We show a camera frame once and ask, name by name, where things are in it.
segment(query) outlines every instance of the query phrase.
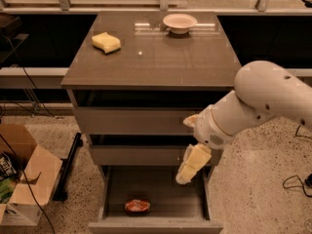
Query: box flap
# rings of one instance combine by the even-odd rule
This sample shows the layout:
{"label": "box flap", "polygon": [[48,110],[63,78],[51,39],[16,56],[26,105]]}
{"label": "box flap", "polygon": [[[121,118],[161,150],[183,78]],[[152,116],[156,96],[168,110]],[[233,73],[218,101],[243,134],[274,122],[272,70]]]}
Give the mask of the box flap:
{"label": "box flap", "polygon": [[[18,161],[26,164],[37,143],[24,125],[0,124],[0,135],[11,145],[18,155]],[[0,152],[12,153],[9,146],[0,138]]]}
{"label": "box flap", "polygon": [[[28,180],[39,178],[31,184],[34,196],[40,206],[48,204],[61,167],[61,159],[40,145],[35,148],[25,169]],[[18,184],[9,203],[36,205],[27,184]]]}
{"label": "box flap", "polygon": [[0,223],[2,222],[2,218],[3,218],[5,211],[6,211],[6,204],[0,204]]}

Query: cardboard box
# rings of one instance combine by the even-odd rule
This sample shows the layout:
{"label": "cardboard box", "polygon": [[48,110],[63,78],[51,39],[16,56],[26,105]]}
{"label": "cardboard box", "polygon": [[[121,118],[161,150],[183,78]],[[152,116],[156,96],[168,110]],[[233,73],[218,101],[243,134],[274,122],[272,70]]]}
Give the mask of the cardboard box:
{"label": "cardboard box", "polygon": [[[61,160],[40,146],[23,125],[0,125],[0,135],[12,146],[18,161],[25,167],[28,180],[39,176],[31,184],[34,196],[44,208],[50,201],[59,175]],[[12,153],[0,138],[0,151]],[[10,201],[0,204],[0,225],[36,226],[42,211],[35,203],[27,184],[19,183]]]}

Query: table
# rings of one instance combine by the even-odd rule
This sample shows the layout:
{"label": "table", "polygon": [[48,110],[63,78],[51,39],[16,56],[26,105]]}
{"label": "table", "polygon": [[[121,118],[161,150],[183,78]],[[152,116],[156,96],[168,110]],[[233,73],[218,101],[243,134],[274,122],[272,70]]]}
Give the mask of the table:
{"label": "table", "polygon": [[[234,84],[240,62],[214,13],[189,13],[188,34],[163,24],[172,12],[100,12],[61,85],[104,179],[95,233],[219,233],[211,220],[208,181],[221,151],[187,186],[175,182],[188,143],[183,119],[215,103]],[[107,32],[121,50],[92,44]],[[124,203],[147,197],[152,210],[134,220]]]}

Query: green object in box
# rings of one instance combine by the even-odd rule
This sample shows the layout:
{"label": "green object in box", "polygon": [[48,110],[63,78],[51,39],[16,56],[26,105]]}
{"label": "green object in box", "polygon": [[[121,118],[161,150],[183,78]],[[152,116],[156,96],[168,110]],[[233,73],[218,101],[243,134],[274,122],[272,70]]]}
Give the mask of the green object in box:
{"label": "green object in box", "polygon": [[9,202],[17,184],[18,183],[13,176],[0,181],[0,204],[6,204]]}

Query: yellow sponge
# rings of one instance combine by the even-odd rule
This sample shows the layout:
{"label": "yellow sponge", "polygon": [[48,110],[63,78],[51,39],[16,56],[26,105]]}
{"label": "yellow sponge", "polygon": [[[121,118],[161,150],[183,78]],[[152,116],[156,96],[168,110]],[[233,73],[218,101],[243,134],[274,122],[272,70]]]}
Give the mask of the yellow sponge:
{"label": "yellow sponge", "polygon": [[105,51],[106,54],[121,48],[120,40],[107,32],[92,37],[94,46]]}

